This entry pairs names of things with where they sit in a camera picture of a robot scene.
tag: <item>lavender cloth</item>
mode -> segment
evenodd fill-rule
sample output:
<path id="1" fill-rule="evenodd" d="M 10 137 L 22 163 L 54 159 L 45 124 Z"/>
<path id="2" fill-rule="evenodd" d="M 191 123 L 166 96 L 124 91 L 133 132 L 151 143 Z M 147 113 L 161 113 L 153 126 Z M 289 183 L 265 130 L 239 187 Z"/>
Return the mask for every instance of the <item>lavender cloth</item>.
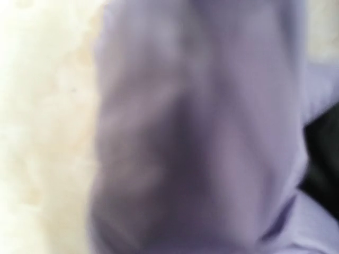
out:
<path id="1" fill-rule="evenodd" d="M 306 63 L 304 5 L 107 6 L 96 48 L 102 103 L 101 168 L 89 213 L 94 253 L 289 248 L 307 163 L 302 128 L 339 97 L 305 82 L 313 67 Z M 335 75 L 315 72 L 335 91 Z"/>

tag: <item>purple fabric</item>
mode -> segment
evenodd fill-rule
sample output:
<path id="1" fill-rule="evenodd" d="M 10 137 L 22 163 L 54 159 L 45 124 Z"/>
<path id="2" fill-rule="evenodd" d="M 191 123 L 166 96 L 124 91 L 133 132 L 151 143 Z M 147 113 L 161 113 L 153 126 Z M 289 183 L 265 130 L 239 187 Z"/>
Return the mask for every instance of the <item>purple fabric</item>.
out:
<path id="1" fill-rule="evenodd" d="M 123 1 L 96 48 L 93 253 L 287 246 L 321 111 L 304 98 L 305 1 Z"/>
<path id="2" fill-rule="evenodd" d="M 303 93 L 305 123 L 315 120 L 339 101 L 339 64 L 308 64 Z"/>

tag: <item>dark fabric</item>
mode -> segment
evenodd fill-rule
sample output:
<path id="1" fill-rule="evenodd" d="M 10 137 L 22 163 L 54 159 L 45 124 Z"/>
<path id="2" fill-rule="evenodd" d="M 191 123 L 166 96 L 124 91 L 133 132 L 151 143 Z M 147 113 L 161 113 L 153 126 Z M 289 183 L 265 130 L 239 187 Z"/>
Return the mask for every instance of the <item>dark fabric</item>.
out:
<path id="1" fill-rule="evenodd" d="M 306 193 L 339 220 L 339 104 L 305 128 L 310 153 Z"/>

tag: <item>white surface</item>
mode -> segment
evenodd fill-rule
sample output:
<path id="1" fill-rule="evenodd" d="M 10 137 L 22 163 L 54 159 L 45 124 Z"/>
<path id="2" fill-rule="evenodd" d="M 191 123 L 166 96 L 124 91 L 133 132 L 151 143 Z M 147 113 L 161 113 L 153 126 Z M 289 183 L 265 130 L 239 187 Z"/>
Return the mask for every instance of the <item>white surface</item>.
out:
<path id="1" fill-rule="evenodd" d="M 0 253 L 87 253 L 91 58 L 104 0 L 0 0 Z M 338 0 L 310 0 L 314 56 L 339 56 Z"/>

